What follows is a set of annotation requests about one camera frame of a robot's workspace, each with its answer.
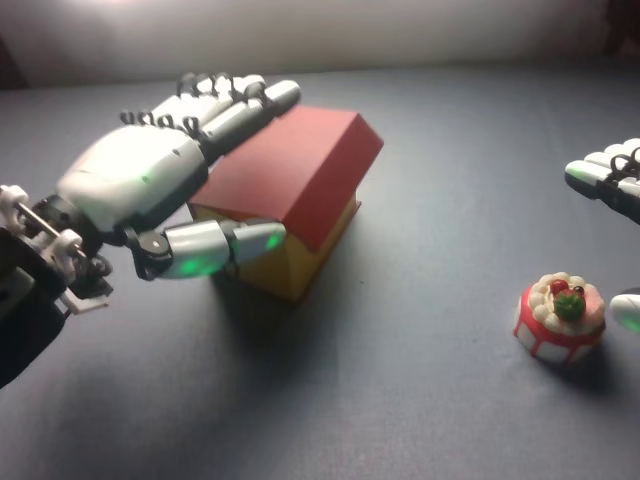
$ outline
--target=whipped cream dollop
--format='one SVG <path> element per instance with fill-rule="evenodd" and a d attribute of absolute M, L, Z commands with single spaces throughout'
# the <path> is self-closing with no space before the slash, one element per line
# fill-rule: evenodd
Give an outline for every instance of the whipped cream dollop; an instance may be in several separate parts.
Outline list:
<path fill-rule="evenodd" d="M 584 288 L 586 310 L 580 321 L 566 322 L 555 314 L 551 292 L 551 282 L 554 280 L 564 280 L 569 284 L 569 288 Z M 586 283 L 582 277 L 570 276 L 565 272 L 543 276 L 531 287 L 528 303 L 533 317 L 538 322 L 547 329 L 563 335 L 586 335 L 592 333 L 604 322 L 605 305 L 596 288 Z"/>

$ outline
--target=strawberry cake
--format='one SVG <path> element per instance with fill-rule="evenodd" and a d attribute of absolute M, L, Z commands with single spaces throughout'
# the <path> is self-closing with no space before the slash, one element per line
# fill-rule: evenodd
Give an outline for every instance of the strawberry cake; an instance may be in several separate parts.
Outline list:
<path fill-rule="evenodd" d="M 574 362 L 600 341 L 604 308 L 598 291 L 582 277 L 545 275 L 521 295 L 513 334 L 533 357 Z"/>

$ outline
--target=white cream frosting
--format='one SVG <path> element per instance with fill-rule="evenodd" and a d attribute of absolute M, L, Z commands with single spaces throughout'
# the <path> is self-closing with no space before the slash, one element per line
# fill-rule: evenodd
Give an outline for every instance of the white cream frosting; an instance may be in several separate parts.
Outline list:
<path fill-rule="evenodd" d="M 554 313 L 553 293 L 551 293 L 551 282 L 554 280 L 564 280 L 569 284 L 569 288 L 580 286 L 585 289 L 587 294 L 588 290 L 595 290 L 595 287 L 586 283 L 582 277 L 569 276 L 569 274 L 565 272 L 543 276 L 531 287 L 531 292 L 529 293 L 529 307 L 531 308 L 533 317 L 538 322 L 541 322 L 546 328 L 553 332 L 569 336 L 591 333 L 604 322 L 604 308 L 602 308 L 602 314 L 598 312 L 597 321 L 594 322 L 574 324 L 561 320 Z"/>

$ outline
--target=red roof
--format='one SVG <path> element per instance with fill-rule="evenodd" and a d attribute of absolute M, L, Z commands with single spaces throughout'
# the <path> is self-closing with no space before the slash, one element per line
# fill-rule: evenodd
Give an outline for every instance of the red roof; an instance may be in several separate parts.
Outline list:
<path fill-rule="evenodd" d="M 358 113 L 295 107 L 220 159 L 190 204 L 273 218 L 318 250 L 382 145 Z"/>

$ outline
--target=green fruit topping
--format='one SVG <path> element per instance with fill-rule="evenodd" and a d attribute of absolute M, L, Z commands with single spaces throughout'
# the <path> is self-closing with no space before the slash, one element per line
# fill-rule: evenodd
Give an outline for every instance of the green fruit topping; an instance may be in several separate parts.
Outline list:
<path fill-rule="evenodd" d="M 553 300 L 556 315 L 567 322 L 579 321 L 586 307 L 584 297 L 573 290 L 563 290 Z"/>

